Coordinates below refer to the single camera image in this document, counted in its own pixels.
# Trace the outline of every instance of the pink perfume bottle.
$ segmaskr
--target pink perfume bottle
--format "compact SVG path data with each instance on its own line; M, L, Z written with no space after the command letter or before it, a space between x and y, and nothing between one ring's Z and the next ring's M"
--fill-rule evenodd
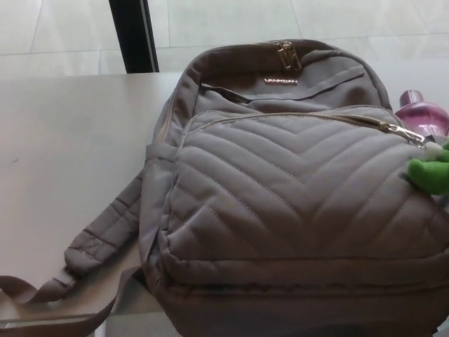
M449 116L436 104L424 101L418 90L407 90L399 99L401 108L396 112L409 130L427 137L447 136Z

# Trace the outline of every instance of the top zipper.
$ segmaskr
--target top zipper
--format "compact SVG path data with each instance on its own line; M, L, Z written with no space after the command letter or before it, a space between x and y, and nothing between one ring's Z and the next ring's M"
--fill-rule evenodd
M211 121L204 124L203 126L197 128L195 131L200 131L208 126L216 123L228 122L228 121L238 121L240 119L254 119L261 117L275 117L275 116L294 116L294 117L316 117L319 119L327 119L333 121L342 121L344 123L362 126L366 128L374 128L384 133L394 133L398 136L405 138L409 143L423 148L426 144L425 137L418 133L412 132L406 128L403 128L396 124L389 124L385 121L381 121L376 118L361 116L358 114L316 114L313 112L279 112L272 114L252 114L246 116L230 117L217 119L216 121Z

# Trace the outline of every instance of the chevron quilted pattern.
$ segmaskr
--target chevron quilted pattern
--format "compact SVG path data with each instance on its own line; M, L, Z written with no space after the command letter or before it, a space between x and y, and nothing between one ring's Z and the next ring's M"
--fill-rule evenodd
M360 113L395 122L380 109ZM404 178L421 149L401 136L313 117L199 128L225 116L198 116L178 152L167 236L176 258L398 260L445 251L447 216Z

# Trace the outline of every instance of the quilted strap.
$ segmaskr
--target quilted strap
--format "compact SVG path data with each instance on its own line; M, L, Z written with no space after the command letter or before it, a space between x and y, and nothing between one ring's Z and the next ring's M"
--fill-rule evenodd
M39 289L23 279L0 275L0 290L19 304L53 302L64 298L86 275L101 267L137 237L140 193L145 170L152 159L172 161L175 153L176 148L169 145L154 143L147 146L145 167L115 200L75 237L64 253L66 267L58 275ZM122 272L117 295L128 280L139 272L139 267ZM99 313L80 322L0 329L0 336L87 336L107 318L115 300L116 296Z

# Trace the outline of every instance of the zipper pull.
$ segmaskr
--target zipper pull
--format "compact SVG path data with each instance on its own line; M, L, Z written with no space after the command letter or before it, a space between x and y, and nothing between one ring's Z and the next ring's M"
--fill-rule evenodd
M300 72L302 70L302 66L293 44L287 41L284 42L283 47L287 50L288 59L290 60L290 69L294 72Z
M426 138L418 133L402 128L395 124L388 124L388 131L396 135L404 137L409 143L412 143L419 148L424 148L426 145Z
M297 56L295 47L289 41L273 42L277 47L279 57L285 70L289 72L299 72L302 69L300 59Z

